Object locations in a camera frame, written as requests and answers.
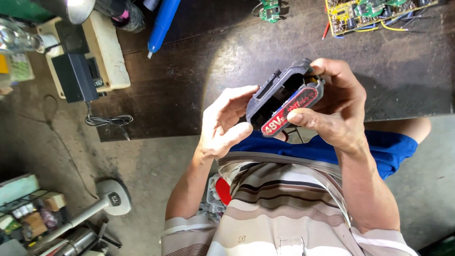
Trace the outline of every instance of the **yellow circuit board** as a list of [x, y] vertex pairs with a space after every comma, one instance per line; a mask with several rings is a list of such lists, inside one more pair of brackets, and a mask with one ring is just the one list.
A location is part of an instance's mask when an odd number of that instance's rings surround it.
[[397, 6], [387, 6], [384, 4], [378, 5], [376, 11], [379, 10], [379, 12], [383, 11], [385, 8], [388, 8], [389, 15], [387, 17], [383, 17], [381, 15], [374, 17], [367, 15], [357, 15], [358, 13], [354, 11], [355, 7], [359, 6], [360, 4], [368, 5], [370, 1], [378, 3], [380, 0], [352, 0], [347, 2], [343, 2], [343, 0], [325, 0], [332, 35], [340, 36], [344, 33], [376, 24], [382, 20], [389, 21], [390, 19], [399, 17], [411, 11], [420, 10], [438, 3], [438, 0], [428, 0], [427, 4], [424, 6], [419, 6], [419, 0], [407, 0], [403, 4]]

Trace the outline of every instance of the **dark wooden table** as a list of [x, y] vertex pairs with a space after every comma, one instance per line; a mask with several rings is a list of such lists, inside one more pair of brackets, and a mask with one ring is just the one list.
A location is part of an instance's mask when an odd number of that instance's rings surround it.
[[[380, 29], [321, 40], [322, 0], [289, 1], [285, 20], [251, 16], [256, 0], [182, 0], [167, 44], [147, 59], [147, 28], [118, 31], [131, 87], [93, 103], [101, 116], [131, 114], [131, 138], [197, 135], [202, 111], [228, 87], [262, 85], [294, 60], [345, 60], [368, 94], [366, 121], [451, 114], [455, 81], [455, 1], [429, 8], [412, 32]], [[101, 141], [124, 139], [98, 128]]]

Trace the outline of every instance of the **green circuit board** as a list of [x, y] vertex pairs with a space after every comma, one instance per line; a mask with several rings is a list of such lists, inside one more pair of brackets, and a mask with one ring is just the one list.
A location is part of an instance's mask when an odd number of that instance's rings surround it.
[[263, 8], [259, 10], [259, 17], [268, 22], [275, 23], [280, 18], [281, 7], [278, 0], [260, 0]]
[[333, 36], [435, 5], [438, 0], [325, 0]]

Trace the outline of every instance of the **blue screwdriver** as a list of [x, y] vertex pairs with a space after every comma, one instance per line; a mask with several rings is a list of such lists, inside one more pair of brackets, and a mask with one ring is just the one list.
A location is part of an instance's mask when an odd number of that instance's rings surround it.
[[178, 4], [180, 4], [180, 0], [163, 0], [161, 3], [158, 15], [155, 18], [155, 25], [147, 43], [147, 57], [149, 59], [152, 57], [152, 53], [155, 53], [161, 48], [164, 37], [166, 36], [175, 12], [177, 11]]

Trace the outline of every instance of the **forearm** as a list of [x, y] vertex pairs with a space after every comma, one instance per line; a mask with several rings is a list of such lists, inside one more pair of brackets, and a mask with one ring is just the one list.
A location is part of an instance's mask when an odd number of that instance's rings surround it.
[[365, 233], [372, 229], [399, 230], [396, 200], [376, 168], [366, 139], [355, 151], [335, 149], [343, 177], [343, 195], [353, 226]]
[[179, 179], [169, 197], [165, 220], [173, 217], [188, 219], [196, 215], [204, 194], [213, 159], [205, 158], [197, 149], [187, 171]]

